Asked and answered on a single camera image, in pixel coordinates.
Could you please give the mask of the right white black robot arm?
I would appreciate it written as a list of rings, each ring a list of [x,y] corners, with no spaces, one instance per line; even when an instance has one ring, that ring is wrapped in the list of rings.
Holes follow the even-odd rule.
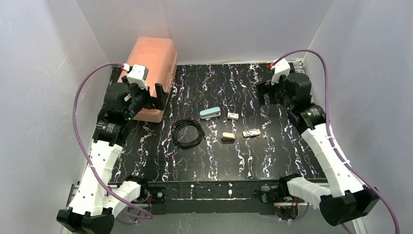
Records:
[[[319,209],[331,226],[368,215],[379,197],[348,169],[348,162],[337,156],[338,144],[326,123],[326,113],[312,101],[309,77],[302,73],[281,75],[278,82],[261,81],[256,88],[261,106],[268,96],[271,104],[287,109],[288,119],[313,151],[330,186],[319,186],[294,173],[281,177],[277,188],[260,191],[264,201],[302,199]]]

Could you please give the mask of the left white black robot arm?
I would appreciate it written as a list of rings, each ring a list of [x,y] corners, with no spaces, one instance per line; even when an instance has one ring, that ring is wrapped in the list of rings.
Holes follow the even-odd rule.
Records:
[[[114,164],[126,145],[133,117],[143,109],[164,110],[169,94],[161,84],[149,87],[130,82],[108,86],[98,114],[90,149],[84,149],[88,165],[76,195],[57,221],[74,234],[109,234],[117,216],[139,202],[150,204],[153,195],[141,176],[129,176],[116,189],[108,183]]]

